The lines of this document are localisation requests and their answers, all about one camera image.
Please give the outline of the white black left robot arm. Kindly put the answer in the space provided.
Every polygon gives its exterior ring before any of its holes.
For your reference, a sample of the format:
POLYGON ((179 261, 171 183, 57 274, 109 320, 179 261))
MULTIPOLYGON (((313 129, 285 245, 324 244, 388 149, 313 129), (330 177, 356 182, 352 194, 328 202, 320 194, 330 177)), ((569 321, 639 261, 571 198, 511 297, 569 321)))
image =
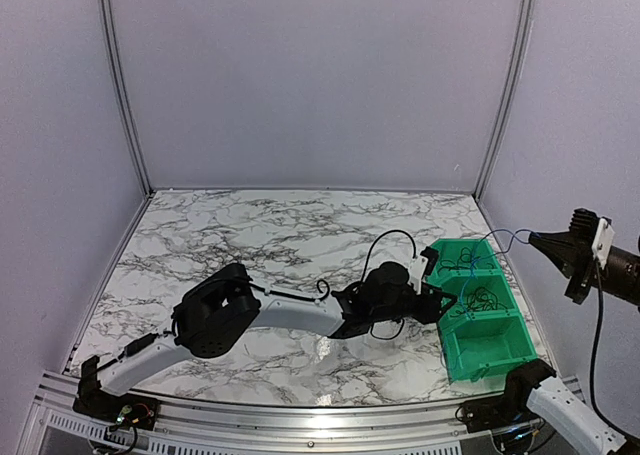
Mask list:
POLYGON ((107 361, 86 360, 77 399, 106 420, 119 419, 127 407, 125 394, 139 382, 189 359, 218 358, 250 329, 301 330, 344 340, 381 322, 410 318, 434 324, 458 298, 425 282, 431 267, 421 257, 408 267, 384 262, 342 290, 311 296, 256 280, 241 263, 229 264, 189 290, 153 331, 107 361))

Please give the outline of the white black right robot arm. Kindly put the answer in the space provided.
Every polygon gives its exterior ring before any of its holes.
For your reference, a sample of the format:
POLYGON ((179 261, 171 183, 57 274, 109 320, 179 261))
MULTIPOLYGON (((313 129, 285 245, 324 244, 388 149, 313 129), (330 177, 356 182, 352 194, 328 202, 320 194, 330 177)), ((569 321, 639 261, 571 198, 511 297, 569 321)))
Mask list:
POLYGON ((515 423, 527 412, 541 417, 580 454, 637 454, 639 438, 616 426, 598 407, 596 361, 604 322, 604 295, 639 304, 639 258, 613 245, 610 221, 600 218, 589 231, 541 232, 529 243, 550 260, 561 263, 569 284, 566 296, 580 303, 597 290, 597 316, 589 361, 589 401, 574 400, 546 362, 536 359, 506 377, 495 413, 515 423))

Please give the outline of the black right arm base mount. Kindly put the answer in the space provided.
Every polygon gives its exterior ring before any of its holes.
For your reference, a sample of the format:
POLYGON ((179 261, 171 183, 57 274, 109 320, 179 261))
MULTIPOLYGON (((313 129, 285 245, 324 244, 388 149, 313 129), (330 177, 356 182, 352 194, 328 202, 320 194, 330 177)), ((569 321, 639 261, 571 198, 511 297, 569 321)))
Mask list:
POLYGON ((501 394, 463 402, 455 417, 469 433, 531 421, 536 415, 526 406, 528 397, 544 380, 556 375, 556 370, 542 359, 527 362, 506 374, 501 394))

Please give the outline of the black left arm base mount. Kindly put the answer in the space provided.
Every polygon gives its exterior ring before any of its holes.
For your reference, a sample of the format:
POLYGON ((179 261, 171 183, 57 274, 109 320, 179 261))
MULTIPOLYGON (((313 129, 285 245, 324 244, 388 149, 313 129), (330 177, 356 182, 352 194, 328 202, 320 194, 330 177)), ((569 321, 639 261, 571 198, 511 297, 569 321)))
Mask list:
POLYGON ((114 364, 99 365, 99 357, 92 356, 81 365, 81 378, 77 386, 72 409, 75 413, 119 425, 118 418, 142 430, 152 430, 156 424, 159 401, 155 398, 126 393, 108 394, 102 389, 98 375, 114 364))

